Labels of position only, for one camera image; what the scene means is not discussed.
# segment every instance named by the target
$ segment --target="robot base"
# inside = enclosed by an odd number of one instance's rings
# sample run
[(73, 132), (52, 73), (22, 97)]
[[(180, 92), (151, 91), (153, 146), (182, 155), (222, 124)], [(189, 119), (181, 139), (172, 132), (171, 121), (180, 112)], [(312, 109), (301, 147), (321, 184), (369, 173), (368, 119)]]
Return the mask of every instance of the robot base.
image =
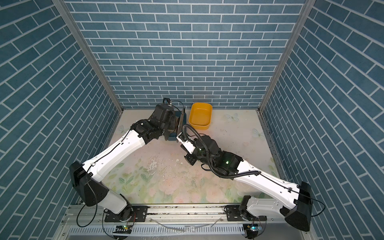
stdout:
[(132, 206), (131, 208), (131, 216), (125, 220), (120, 220), (119, 214), (114, 214), (108, 209), (105, 209), (105, 219), (104, 222), (144, 222), (147, 217), (147, 206)]

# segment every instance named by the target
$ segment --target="table surface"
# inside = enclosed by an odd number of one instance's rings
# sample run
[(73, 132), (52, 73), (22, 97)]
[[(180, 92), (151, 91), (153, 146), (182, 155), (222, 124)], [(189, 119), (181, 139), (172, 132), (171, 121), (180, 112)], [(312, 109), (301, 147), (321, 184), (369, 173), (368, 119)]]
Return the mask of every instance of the table surface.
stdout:
[[(111, 143), (152, 112), (125, 110)], [(209, 135), (222, 150), (242, 156), (255, 167), (278, 177), (255, 110), (214, 109), (210, 127), (199, 132)], [(184, 156), (178, 142), (165, 141), (161, 136), (125, 158), (103, 182), (133, 204), (234, 203), (240, 202), (244, 195), (269, 198), (249, 185), (202, 170), (200, 162), (191, 166)]]

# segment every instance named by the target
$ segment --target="blue brick wallpaper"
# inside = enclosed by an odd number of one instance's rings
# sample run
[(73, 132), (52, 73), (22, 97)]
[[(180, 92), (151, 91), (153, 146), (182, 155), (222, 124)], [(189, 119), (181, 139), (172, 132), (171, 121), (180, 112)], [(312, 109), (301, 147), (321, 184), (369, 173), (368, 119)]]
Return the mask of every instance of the blue brick wallpaper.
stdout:
[(124, 108), (257, 108), (305, 0), (66, 0)]
[(384, 239), (383, 56), (383, 1), (317, 0), (265, 109), (319, 239)]
[(0, 239), (51, 238), (118, 111), (51, 0), (0, 5)]

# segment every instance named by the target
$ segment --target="black cable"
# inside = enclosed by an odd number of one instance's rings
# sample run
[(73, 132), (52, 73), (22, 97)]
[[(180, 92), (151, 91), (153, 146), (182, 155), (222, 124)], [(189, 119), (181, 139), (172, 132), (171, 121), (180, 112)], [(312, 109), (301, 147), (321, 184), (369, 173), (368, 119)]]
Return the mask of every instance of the black cable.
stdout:
[(108, 237), (110, 237), (110, 238), (113, 238), (114, 240), (116, 240), (116, 238), (114, 238), (114, 237), (112, 237), (111, 235), (109, 235), (106, 231), (105, 231), (105, 229), (104, 229), (104, 212), (105, 210), (103, 210), (103, 218), (101, 219), (101, 227), (103, 228), (103, 232), (108, 236)]
[(180, 111), (180, 109), (177, 108), (175, 105), (172, 105), (172, 104), (167, 104), (167, 105), (176, 108), (176, 109), (180, 112), (180, 114), (183, 114), (183, 113)]
[(175, 126), (178, 126), (178, 125), (179, 125), (179, 122), (180, 122), (180, 118), (179, 118), (179, 119), (177, 119), (177, 122), (176, 122)]
[(265, 216), (265, 226), (263, 227), (261, 222), (260, 222), (260, 226), (263, 228), (263, 231), (262, 231), (260, 234), (257, 234), (256, 237), (258, 237), (258, 236), (260, 236), (261, 234), (263, 234), (263, 233), (265, 232), (265, 230), (266, 230), (266, 216)]
[(234, 174), (234, 175), (222, 175), (220, 173), (218, 173), (213, 167), (212, 167), (212, 164), (210, 162), (210, 151), (209, 151), (209, 148), (207, 147), (207, 145), (205, 144), (205, 142), (203, 141), (203, 139), (201, 138), (200, 134), (189, 124), (185, 124), (183, 125), (183, 128), (182, 128), (182, 131), (183, 131), (183, 135), (186, 139), (190, 140), (190, 138), (187, 136), (187, 133), (186, 133), (186, 128), (189, 128), (195, 135), (196, 137), (200, 140), (200, 142), (202, 143), (202, 145), (204, 146), (204, 149), (205, 149), (205, 152), (206, 152), (206, 159), (207, 159), (207, 163), (208, 163), (208, 166), (209, 166), (209, 169), (211, 169), (211, 171), (218, 177), (221, 177), (221, 178), (225, 178), (225, 179), (230, 179), (230, 178), (235, 178), (235, 177), (244, 177), (244, 176), (248, 176), (248, 175), (256, 175), (256, 174), (260, 174), (261, 172), (260, 171), (248, 171), (248, 172), (241, 172), (241, 173), (238, 173), (238, 174)]
[(135, 220), (136, 220), (136, 212), (135, 212), (135, 217), (133, 218), (133, 224), (131, 226), (132, 229), (133, 229), (133, 226), (135, 225)]
[(316, 216), (320, 215), (320, 214), (327, 208), (327, 206), (326, 206), (322, 201), (319, 201), (319, 200), (314, 199), (314, 198), (311, 198), (311, 197), (309, 197), (309, 196), (307, 196), (307, 195), (305, 195), (305, 194), (301, 194), (301, 193), (296, 192), (296, 191), (294, 191), (294, 190), (292, 190), (292, 189), (290, 189), (290, 188), (287, 188), (287, 187), (285, 187), (285, 186), (283, 186), (283, 185), (281, 185), (281, 184), (279, 184), (279, 183), (273, 181), (273, 180), (270, 179), (269, 177), (264, 176), (263, 174), (260, 174), (260, 175), (263, 176), (263, 177), (265, 177), (265, 178), (268, 179), (269, 181), (272, 181), (273, 183), (279, 185), (280, 187), (283, 187), (283, 188), (285, 188), (285, 189), (288, 189), (289, 191), (295, 192), (295, 193), (297, 193), (297, 194), (300, 194), (301, 196), (307, 197), (307, 198), (309, 198), (309, 199), (311, 199), (311, 200), (314, 200), (314, 201), (316, 201), (316, 202), (321, 203), (321, 204), (324, 206), (323, 209), (322, 209), (318, 214), (316, 214), (316, 215), (312, 215), (311, 217), (316, 217)]
[(85, 178), (87, 179), (88, 187), (92, 190), (93, 195), (95, 196), (96, 210), (95, 210), (95, 213), (93, 214), (93, 218), (92, 218), (92, 220), (91, 220), (87, 225), (81, 226), (81, 225), (79, 224), (79, 215), (80, 215), (81, 211), (83, 210), (83, 208), (86, 206), (86, 205), (84, 204), (84, 206), (80, 209), (80, 211), (79, 211), (79, 213), (77, 214), (77, 217), (76, 217), (76, 224), (77, 224), (79, 227), (86, 227), (86, 226), (88, 226), (89, 224), (91, 224), (91, 222), (93, 221), (93, 219), (95, 219), (95, 217), (96, 217), (96, 212), (97, 212), (97, 198), (96, 198), (96, 194), (95, 194), (95, 192), (93, 191), (93, 189), (92, 189), (91, 186), (89, 185), (89, 179), (88, 179), (88, 171), (91, 169), (91, 167), (92, 167), (92, 164), (89, 166), (89, 168), (88, 168), (88, 170), (87, 170), (87, 172), (86, 172), (86, 174), (85, 174)]
[(185, 109), (185, 106), (184, 106), (184, 103), (183, 102), (181, 102), (181, 101), (179, 101), (179, 100), (173, 100), (173, 101), (171, 101), (171, 103), (172, 102), (179, 102), (179, 103), (181, 103), (182, 105), (183, 105), (183, 108)]
[(210, 169), (205, 169), (205, 168), (203, 168), (203, 165), (205, 165), (205, 163), (201, 164), (201, 168), (202, 168), (204, 171), (211, 172)]
[(112, 148), (112, 150), (109, 151), (109, 153), (105, 154), (104, 156), (102, 156), (102, 157), (99, 158), (98, 160), (94, 161), (94, 162), (91, 164), (91, 166), (92, 166), (93, 164), (97, 163), (98, 161), (100, 161), (102, 158), (104, 158), (104, 157), (107, 156), (108, 154), (110, 154), (113, 150), (115, 150), (115, 148), (117, 148), (117, 146), (119, 146), (120, 144), (123, 144), (123, 141), (125, 140), (125, 138), (127, 137), (128, 133), (129, 133), (130, 131), (131, 131), (131, 130), (129, 129), (128, 132), (125, 134), (124, 138), (121, 140), (121, 142), (119, 142), (116, 146), (114, 146), (114, 147)]
[[(204, 133), (200, 133), (200, 135), (205, 135), (205, 136), (206, 136), (206, 134), (204, 134)], [(189, 137), (194, 137), (194, 136), (196, 136), (196, 134), (191, 135), (191, 136), (189, 136)]]

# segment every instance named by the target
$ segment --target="black mounting plate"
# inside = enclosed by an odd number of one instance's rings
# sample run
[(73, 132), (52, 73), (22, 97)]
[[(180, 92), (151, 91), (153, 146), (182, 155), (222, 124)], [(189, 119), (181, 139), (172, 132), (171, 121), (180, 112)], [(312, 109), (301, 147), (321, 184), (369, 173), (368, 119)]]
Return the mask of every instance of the black mounting plate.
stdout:
[[(144, 222), (145, 218), (147, 217), (148, 206), (132, 206), (132, 208), (133, 208), (132, 216), (135, 217), (136, 215), (135, 222)], [(110, 210), (107, 209), (105, 213), (106, 213), (106, 216), (105, 216), (104, 222), (121, 222), (119, 220), (118, 215), (114, 214)], [(134, 219), (133, 217), (131, 217), (128, 221), (124, 221), (124, 222), (133, 222), (133, 219)]]
[(224, 211), (227, 214), (228, 222), (244, 221), (244, 219), (240, 215), (239, 206), (240, 205), (226, 205), (224, 207)]

